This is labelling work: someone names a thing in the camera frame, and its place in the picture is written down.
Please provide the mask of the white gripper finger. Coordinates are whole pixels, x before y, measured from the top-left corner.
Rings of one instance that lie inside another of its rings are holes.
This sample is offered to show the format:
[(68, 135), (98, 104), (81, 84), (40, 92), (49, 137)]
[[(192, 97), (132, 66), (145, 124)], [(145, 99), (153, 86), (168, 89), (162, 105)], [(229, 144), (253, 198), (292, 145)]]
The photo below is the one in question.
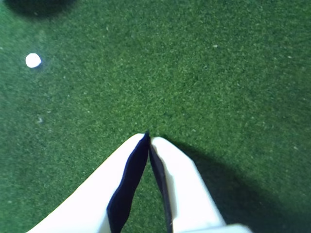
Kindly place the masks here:
[(149, 134), (117, 148), (31, 233), (119, 233), (129, 218), (149, 153)]
[(227, 225), (194, 161), (162, 137), (150, 142), (150, 161), (163, 195), (170, 233), (249, 233), (242, 224)]

